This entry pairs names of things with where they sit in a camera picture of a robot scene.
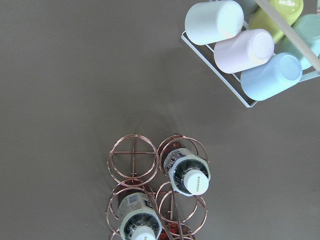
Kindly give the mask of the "copper wire bottle basket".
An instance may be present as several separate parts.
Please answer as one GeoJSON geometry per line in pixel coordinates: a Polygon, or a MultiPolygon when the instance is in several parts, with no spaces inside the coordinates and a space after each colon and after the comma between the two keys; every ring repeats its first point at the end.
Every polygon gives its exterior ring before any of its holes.
{"type": "Polygon", "coordinates": [[[113,208],[113,201],[120,193],[129,190],[144,191],[151,201],[152,206],[155,208],[156,214],[162,223],[162,229],[169,240],[194,240],[196,238],[195,234],[204,226],[209,210],[203,196],[194,196],[195,204],[191,213],[185,219],[181,219],[179,217],[179,210],[175,197],[178,192],[171,188],[172,186],[169,179],[166,178],[162,185],[157,189],[153,189],[149,185],[156,174],[162,170],[162,167],[160,166],[160,157],[163,153],[163,151],[158,152],[156,147],[147,137],[139,134],[129,134],[121,137],[109,151],[108,160],[106,162],[107,168],[111,177],[117,182],[116,187],[111,192],[105,209],[105,218],[111,229],[111,234],[108,237],[110,240],[118,240],[121,238],[120,228],[114,228],[110,219],[110,216],[116,220],[119,219],[113,208]],[[114,155],[132,155],[131,176],[126,176],[117,169],[114,164],[114,155]],[[138,175],[135,172],[136,155],[154,155],[151,168],[142,175],[138,175]],[[164,187],[171,189],[163,191],[162,189],[164,187]],[[203,207],[204,216],[199,226],[192,230],[186,225],[186,222],[196,213],[198,205],[203,207]]]}

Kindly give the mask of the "tea bottle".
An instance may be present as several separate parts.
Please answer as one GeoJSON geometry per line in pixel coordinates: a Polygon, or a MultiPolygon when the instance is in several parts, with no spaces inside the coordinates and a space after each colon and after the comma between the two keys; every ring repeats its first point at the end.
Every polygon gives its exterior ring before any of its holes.
{"type": "Polygon", "coordinates": [[[211,173],[206,160],[179,141],[165,143],[159,154],[163,171],[175,191],[191,197],[208,190],[211,173]]]}
{"type": "Polygon", "coordinates": [[[162,230],[156,211],[141,191],[122,194],[118,198],[118,219],[123,240],[156,240],[162,230]]]}

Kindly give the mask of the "white cup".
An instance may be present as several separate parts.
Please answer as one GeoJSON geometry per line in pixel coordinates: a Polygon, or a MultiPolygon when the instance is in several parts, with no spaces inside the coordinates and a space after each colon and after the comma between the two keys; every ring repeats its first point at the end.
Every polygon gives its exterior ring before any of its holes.
{"type": "Polygon", "coordinates": [[[233,0],[200,2],[186,13],[184,27],[189,40],[202,46],[235,37],[243,21],[243,9],[233,0]]]}

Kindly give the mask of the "pink cup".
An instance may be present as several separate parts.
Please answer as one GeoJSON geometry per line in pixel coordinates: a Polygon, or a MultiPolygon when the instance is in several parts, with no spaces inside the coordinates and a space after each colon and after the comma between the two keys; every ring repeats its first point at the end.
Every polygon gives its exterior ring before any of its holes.
{"type": "Polygon", "coordinates": [[[219,41],[213,50],[214,61],[224,73],[232,74],[263,65],[274,53],[274,41],[264,29],[245,30],[219,41]]]}

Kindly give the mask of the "blue cup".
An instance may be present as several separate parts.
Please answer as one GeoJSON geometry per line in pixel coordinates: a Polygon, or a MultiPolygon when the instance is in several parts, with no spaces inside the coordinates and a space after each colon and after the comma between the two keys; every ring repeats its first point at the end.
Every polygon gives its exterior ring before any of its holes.
{"type": "Polygon", "coordinates": [[[284,52],[274,55],[263,65],[244,70],[240,85],[249,98],[264,101],[296,85],[302,73],[300,61],[284,52]]]}

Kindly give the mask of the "grey cup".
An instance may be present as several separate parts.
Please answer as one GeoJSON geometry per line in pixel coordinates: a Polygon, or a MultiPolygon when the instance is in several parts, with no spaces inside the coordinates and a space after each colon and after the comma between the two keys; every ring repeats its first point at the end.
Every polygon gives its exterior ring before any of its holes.
{"type": "Polygon", "coordinates": [[[255,0],[235,0],[242,8],[244,16],[249,16],[255,13],[259,6],[255,0]]]}

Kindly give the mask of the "yellow cup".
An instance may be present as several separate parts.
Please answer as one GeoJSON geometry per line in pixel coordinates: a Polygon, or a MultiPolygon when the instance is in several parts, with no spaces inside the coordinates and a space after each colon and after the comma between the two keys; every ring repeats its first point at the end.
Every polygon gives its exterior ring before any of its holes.
{"type": "Polygon", "coordinates": [[[304,8],[302,0],[258,0],[256,3],[259,8],[249,20],[248,28],[267,31],[275,44],[285,36],[279,23],[292,26],[304,8]]]}

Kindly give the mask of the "green cup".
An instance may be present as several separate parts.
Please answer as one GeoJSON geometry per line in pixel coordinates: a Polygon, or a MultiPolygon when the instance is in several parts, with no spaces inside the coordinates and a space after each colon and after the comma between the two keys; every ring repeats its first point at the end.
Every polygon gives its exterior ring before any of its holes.
{"type": "MultiPolygon", "coordinates": [[[[292,28],[304,40],[312,52],[319,57],[320,16],[318,14],[303,15],[297,19],[292,25],[292,28]]],[[[306,70],[312,66],[287,37],[285,37],[279,45],[277,53],[290,53],[294,55],[300,61],[302,70],[306,70]]]]}

